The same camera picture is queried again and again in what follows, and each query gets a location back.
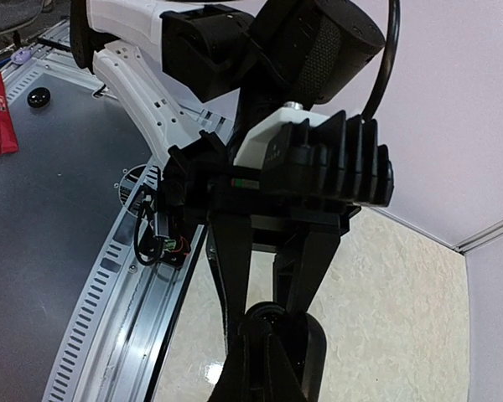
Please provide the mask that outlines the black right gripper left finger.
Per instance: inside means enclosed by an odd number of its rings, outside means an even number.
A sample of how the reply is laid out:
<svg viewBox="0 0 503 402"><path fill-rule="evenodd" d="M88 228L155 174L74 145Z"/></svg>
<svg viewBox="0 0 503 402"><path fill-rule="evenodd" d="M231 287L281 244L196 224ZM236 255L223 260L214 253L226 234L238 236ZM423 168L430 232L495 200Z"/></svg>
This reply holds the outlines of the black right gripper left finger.
<svg viewBox="0 0 503 402"><path fill-rule="evenodd" d="M271 401L267 341L271 332L246 332L231 345L209 401Z"/></svg>

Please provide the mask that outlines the black oval charging case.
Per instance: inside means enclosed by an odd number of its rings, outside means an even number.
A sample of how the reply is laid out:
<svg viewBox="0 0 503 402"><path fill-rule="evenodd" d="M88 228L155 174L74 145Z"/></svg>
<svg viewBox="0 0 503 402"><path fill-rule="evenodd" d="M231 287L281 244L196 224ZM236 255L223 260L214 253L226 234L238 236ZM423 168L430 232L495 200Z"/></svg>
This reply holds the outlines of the black oval charging case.
<svg viewBox="0 0 503 402"><path fill-rule="evenodd" d="M244 316L238 335L271 332L279 337L306 401L317 401L327 348L324 329L310 314L294 315L274 302L260 302Z"/></svg>

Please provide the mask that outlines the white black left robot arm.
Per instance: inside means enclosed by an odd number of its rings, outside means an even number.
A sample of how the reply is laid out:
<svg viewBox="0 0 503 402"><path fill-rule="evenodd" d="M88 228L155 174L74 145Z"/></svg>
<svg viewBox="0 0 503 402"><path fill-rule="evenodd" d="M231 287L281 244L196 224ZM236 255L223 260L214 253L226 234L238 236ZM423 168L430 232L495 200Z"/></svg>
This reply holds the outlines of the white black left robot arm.
<svg viewBox="0 0 503 402"><path fill-rule="evenodd" d="M309 314L362 206L394 173L375 113L397 53L351 1L74 1L70 48L121 102L156 160L133 246L192 270L205 251L226 346L326 344Z"/></svg>

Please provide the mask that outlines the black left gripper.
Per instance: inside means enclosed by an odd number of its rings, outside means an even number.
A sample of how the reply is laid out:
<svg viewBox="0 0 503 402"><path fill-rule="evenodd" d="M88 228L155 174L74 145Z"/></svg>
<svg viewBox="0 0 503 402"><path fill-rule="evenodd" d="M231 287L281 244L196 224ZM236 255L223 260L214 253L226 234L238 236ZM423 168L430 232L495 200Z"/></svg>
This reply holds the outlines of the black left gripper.
<svg viewBox="0 0 503 402"><path fill-rule="evenodd" d="M266 193L260 175L257 169L232 165L227 146L207 131L185 147L171 146L163 168L172 233L190 240L193 228L209 225L207 257L228 348L246 310L252 243L271 251L287 241L274 259L274 301L290 314L306 312L340 235L360 212L359 206L338 200Z"/></svg>

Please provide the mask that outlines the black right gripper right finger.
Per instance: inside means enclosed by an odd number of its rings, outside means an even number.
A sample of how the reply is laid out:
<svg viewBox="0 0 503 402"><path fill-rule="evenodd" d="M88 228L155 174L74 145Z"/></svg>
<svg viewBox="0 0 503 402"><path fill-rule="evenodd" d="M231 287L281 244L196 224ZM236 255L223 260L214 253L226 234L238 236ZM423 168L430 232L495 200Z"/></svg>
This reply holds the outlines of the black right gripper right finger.
<svg viewBox="0 0 503 402"><path fill-rule="evenodd" d="M278 336L267 336L267 400L306 401Z"/></svg>

